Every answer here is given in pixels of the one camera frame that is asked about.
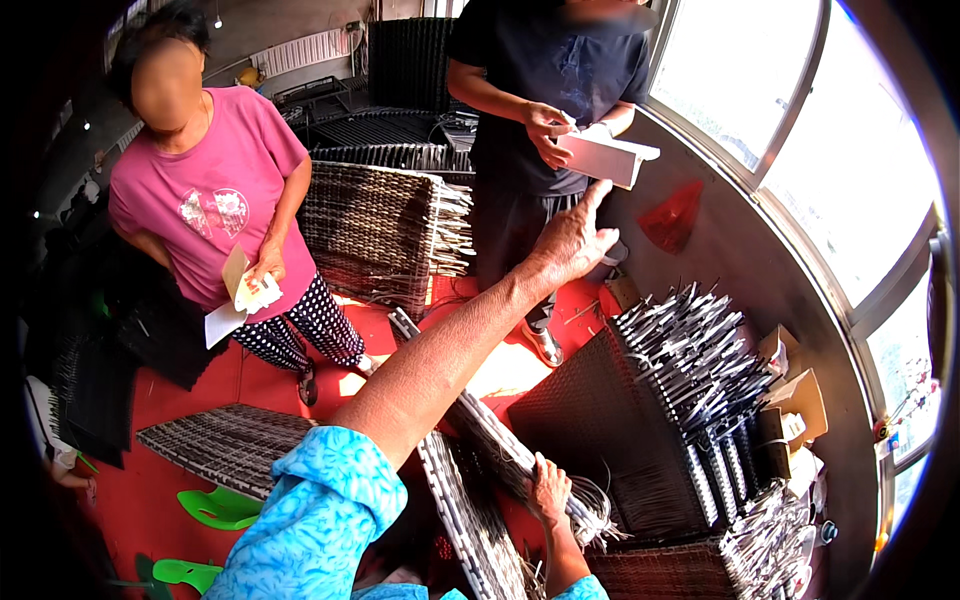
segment green plastic stool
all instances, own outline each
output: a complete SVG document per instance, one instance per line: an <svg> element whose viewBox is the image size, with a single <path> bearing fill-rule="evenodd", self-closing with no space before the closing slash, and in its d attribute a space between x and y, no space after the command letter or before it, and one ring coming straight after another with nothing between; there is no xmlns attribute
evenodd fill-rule
<svg viewBox="0 0 960 600"><path fill-rule="evenodd" d="M154 577L165 584L189 584L204 595L223 567L180 559L160 559L154 563Z"/></svg>
<svg viewBox="0 0 960 600"><path fill-rule="evenodd" d="M263 502L226 488L217 488L210 493L187 490L178 493L177 500L200 523L223 531L239 531L250 527L263 508Z"/></svg>

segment sleeve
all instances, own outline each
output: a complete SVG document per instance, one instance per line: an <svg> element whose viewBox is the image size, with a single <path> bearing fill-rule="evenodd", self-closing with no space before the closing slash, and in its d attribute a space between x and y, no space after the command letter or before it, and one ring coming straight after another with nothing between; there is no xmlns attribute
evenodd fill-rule
<svg viewBox="0 0 960 600"><path fill-rule="evenodd" d="M271 474L260 518L204 598L349 597L360 556L407 503L387 458L361 433L314 427Z"/></svg>
<svg viewBox="0 0 960 600"><path fill-rule="evenodd" d="M263 144L267 147L270 156L273 157L276 168L286 179L307 157L306 148L303 147L303 144L294 135L293 130L280 116L280 112L276 109L274 103L253 90L250 90L250 94L255 96L255 100L259 104L260 135L263 138Z"/></svg>
<svg viewBox="0 0 960 600"><path fill-rule="evenodd" d="M627 88L620 95L621 102L631 104L643 104L647 101L647 76L650 74L650 45L647 43L646 35L643 36L643 43L640 46L639 58L636 61L634 76L627 84Z"/></svg>
<svg viewBox="0 0 960 600"><path fill-rule="evenodd" d="M118 188L119 185L114 181L110 182L110 204L107 207L110 222L127 235L134 235L143 229L143 227L127 208L127 203L124 202L124 199L120 196L120 190Z"/></svg>
<svg viewBox="0 0 960 600"><path fill-rule="evenodd" d="M452 59L470 66L487 66L496 13L494 0L470 0L453 24L446 44Z"/></svg>
<svg viewBox="0 0 960 600"><path fill-rule="evenodd" d="M610 596L600 585L596 575L589 575L565 589L564 593L553 600L610 600Z"/></svg>

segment red carpet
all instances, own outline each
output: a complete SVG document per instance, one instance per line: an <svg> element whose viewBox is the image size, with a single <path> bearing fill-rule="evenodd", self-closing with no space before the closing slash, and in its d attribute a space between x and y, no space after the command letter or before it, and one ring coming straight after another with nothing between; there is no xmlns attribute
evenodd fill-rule
<svg viewBox="0 0 960 600"><path fill-rule="evenodd" d="M475 294L476 286L471 278L439 278L432 294L434 308L421 327L430 326ZM583 281L573 282L560 290L551 330L567 356L603 326L602 319L592 308L564 325L596 298L597 286ZM363 336L369 354L383 359L396 350L386 318L387 309L365 306L350 299L340 301ZM515 328L470 381L469 390L484 398L487 405L505 420L507 407L549 372L549 368L528 349L519 328ZM228 351L210 364L189 393L151 370L141 369L134 392L133 430L232 402L322 420L349 401L364 383L359 375L323 359L318 359L317 381L320 400L308 409L297 396L297 379L293 373L280 371L231 342ZM190 517L177 501L177 492L209 492L213 490L213 484L176 467L136 441L124 461L125 470L95 463L100 474L97 476L97 506L92 510L93 518L103 530L120 579L136 579L133 556L138 552L154 560L178 558L223 564L242 532L205 527ZM540 527L523 507L501 494L501 510L517 548L522 549L524 539L531 546L542 545ZM171 586L171 589L178 598L198 597L196 591L186 584ZM128 594L130 598L139 597L132 590Z"/></svg>

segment gray wall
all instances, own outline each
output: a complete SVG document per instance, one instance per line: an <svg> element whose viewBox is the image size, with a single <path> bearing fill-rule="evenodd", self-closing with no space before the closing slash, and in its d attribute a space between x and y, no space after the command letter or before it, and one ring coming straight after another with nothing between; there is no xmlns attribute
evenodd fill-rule
<svg viewBox="0 0 960 600"><path fill-rule="evenodd" d="M215 3L201 2L212 37L207 73L270 46L362 20L370 7L370 0L220 0L220 17L224 26L213 29ZM421 4L421 0L387 2L383 17L420 16ZM233 77L245 66L249 64L230 68L205 84L233 85ZM284 73L268 80L264 91L270 96L275 91L326 75L348 77L349 59L330 60ZM101 78L100 72L89 74L91 84L84 91L83 98L74 98L74 115L45 159L46 176L36 202L36 209L41 212L57 212L76 191L75 183L93 166L97 150L107 150L136 122L101 85ZM83 130L85 118L92 125L89 132Z"/></svg>
<svg viewBox="0 0 960 600"><path fill-rule="evenodd" d="M827 464L828 514L841 531L827 548L829 588L831 597L847 597L871 565L878 475L865 399L832 313L764 216L698 152L642 112L624 137L661 151L642 165L633 191L615 190L604 216L606 225L620 227L630 249L626 270L639 292L662 298L681 277L706 285L719 277L717 291L733 298L760 337L784 324L816 372L829 432L813 451ZM689 242L677 256L663 252L636 217L696 179L704 190Z"/></svg>

